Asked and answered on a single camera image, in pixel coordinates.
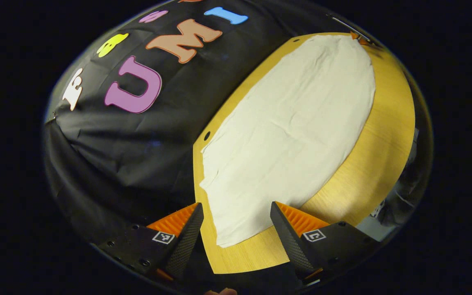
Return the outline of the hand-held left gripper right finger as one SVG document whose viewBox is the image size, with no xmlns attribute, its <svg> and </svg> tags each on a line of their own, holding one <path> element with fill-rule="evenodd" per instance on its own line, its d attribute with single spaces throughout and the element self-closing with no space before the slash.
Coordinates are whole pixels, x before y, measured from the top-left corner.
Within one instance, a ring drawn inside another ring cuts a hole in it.
<svg viewBox="0 0 472 295">
<path fill-rule="evenodd" d="M 326 283 L 344 275 L 381 247 L 345 221 L 328 223 L 278 201 L 270 205 L 270 220 L 304 284 Z"/>
</svg>

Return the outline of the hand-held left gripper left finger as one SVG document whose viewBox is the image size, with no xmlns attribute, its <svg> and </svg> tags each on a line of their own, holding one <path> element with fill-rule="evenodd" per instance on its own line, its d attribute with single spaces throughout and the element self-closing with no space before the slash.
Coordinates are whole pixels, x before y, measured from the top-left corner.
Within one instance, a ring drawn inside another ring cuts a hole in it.
<svg viewBox="0 0 472 295">
<path fill-rule="evenodd" d="M 96 245 L 112 263 L 142 280 L 178 283 L 183 280 L 204 222 L 197 202 L 148 225 L 131 223 Z"/>
</svg>

